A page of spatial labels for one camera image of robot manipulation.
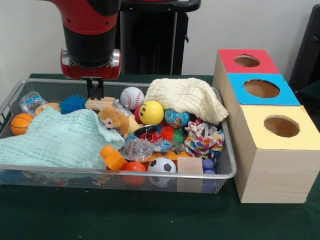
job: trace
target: yellow smiley face ball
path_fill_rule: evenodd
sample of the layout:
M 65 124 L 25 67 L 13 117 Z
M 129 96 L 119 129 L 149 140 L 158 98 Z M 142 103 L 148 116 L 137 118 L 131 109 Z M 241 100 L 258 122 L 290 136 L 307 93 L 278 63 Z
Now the yellow smiley face ball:
M 144 102 L 139 110 L 140 120 L 145 125 L 157 125 L 164 119 L 165 110 L 157 101 Z

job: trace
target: wire mesh basket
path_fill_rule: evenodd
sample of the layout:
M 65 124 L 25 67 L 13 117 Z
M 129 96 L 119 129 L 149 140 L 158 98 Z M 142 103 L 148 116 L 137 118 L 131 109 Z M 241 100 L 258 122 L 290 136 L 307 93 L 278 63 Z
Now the wire mesh basket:
M 104 95 L 119 98 L 121 92 L 127 87 L 140 88 L 146 94 L 149 84 L 105 82 Z M 215 88 L 213 90 L 218 99 L 222 101 L 219 91 Z M 0 139 L 12 136 L 10 122 L 13 116 L 21 113 L 19 101 L 32 91 L 38 92 L 48 102 L 61 102 L 72 94 L 86 96 L 87 85 L 82 80 L 26 79 L 21 81 L 0 106 Z M 237 171 L 226 120 L 221 125 L 225 134 L 225 142 L 223 151 L 214 167 L 216 174 L 111 171 L 0 164 L 0 183 L 25 186 L 216 194 L 226 180 L 232 178 Z

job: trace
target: baseball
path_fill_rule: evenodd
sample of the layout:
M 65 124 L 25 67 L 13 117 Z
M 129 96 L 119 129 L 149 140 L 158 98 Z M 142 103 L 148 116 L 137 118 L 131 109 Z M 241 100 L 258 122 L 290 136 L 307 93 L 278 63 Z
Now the baseball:
M 144 93 L 137 87 L 130 86 L 122 91 L 120 102 L 123 106 L 128 106 L 130 110 L 135 110 L 144 102 Z

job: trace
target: hole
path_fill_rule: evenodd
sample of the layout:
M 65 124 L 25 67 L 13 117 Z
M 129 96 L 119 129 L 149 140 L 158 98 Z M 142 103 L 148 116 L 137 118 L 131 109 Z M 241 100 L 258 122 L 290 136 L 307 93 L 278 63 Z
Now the hole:
M 253 68 L 260 65 L 260 61 L 257 58 L 245 54 L 237 56 L 234 61 L 236 64 L 246 68 Z
M 300 132 L 299 124 L 286 116 L 274 115 L 264 120 L 266 129 L 284 138 L 292 138 Z
M 262 79 L 246 81 L 244 88 L 249 94 L 262 99 L 275 98 L 280 94 L 280 89 L 276 85 Z

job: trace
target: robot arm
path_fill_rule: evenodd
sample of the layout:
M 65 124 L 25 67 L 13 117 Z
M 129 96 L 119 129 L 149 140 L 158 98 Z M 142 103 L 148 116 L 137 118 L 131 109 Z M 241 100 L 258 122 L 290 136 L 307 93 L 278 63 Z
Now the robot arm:
M 66 48 L 61 51 L 65 77 L 86 79 L 88 96 L 100 100 L 103 80 L 117 79 L 121 54 L 114 49 L 121 0 L 45 0 L 61 13 Z M 92 80 L 98 80 L 94 89 Z

